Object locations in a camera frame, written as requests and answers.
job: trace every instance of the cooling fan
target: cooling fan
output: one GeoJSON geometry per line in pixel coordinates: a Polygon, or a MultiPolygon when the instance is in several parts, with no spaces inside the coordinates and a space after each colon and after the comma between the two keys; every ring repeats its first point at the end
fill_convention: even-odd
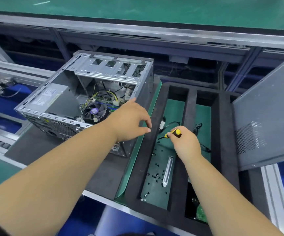
{"type": "Polygon", "coordinates": [[[83,119],[100,122],[108,116],[109,109],[107,105],[100,103],[90,103],[83,112],[83,119]]]}

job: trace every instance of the yellow screwdriver handle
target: yellow screwdriver handle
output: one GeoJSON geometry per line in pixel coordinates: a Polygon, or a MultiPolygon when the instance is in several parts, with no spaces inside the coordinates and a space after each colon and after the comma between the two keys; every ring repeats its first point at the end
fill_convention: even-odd
{"type": "Polygon", "coordinates": [[[181,137],[181,131],[179,129],[175,129],[171,131],[172,134],[174,134],[176,137],[180,138],[181,137]]]}

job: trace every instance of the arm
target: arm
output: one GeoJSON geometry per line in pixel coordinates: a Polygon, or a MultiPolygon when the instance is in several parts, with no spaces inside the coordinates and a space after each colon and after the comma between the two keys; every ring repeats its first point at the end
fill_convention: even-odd
{"type": "Polygon", "coordinates": [[[11,235],[57,233],[114,143],[151,131],[147,111],[134,101],[3,182],[0,226],[11,235]],[[140,120],[145,120],[148,127],[139,127],[140,120]]]}
{"type": "Polygon", "coordinates": [[[191,184],[215,236],[283,234],[202,155],[197,137],[183,126],[182,136],[168,133],[185,164],[191,184]]]}

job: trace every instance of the screwdriver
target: screwdriver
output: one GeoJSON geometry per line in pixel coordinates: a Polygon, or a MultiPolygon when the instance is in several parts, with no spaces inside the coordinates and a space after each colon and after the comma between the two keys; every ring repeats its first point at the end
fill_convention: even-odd
{"type": "MultiPolygon", "coordinates": [[[[178,138],[181,137],[181,131],[179,129],[175,129],[175,130],[171,131],[171,133],[174,134],[178,138]]],[[[167,134],[165,134],[165,136],[163,136],[163,137],[161,137],[159,139],[163,139],[163,138],[169,138],[169,136],[167,134]]]]}

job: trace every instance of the hand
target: hand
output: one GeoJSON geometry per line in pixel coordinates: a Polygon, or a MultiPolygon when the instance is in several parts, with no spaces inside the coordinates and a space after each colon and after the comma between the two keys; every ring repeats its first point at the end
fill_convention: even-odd
{"type": "Polygon", "coordinates": [[[145,108],[135,103],[135,100],[136,98],[130,99],[102,122],[115,133],[117,142],[128,141],[151,132],[151,118],[145,108]],[[139,127],[141,120],[144,120],[148,127],[139,127]]]}
{"type": "Polygon", "coordinates": [[[180,138],[176,137],[171,132],[168,132],[167,135],[174,144],[175,151],[183,163],[186,164],[192,158],[201,156],[200,143],[195,134],[184,126],[175,127],[172,131],[175,129],[179,129],[181,131],[180,138]]]}

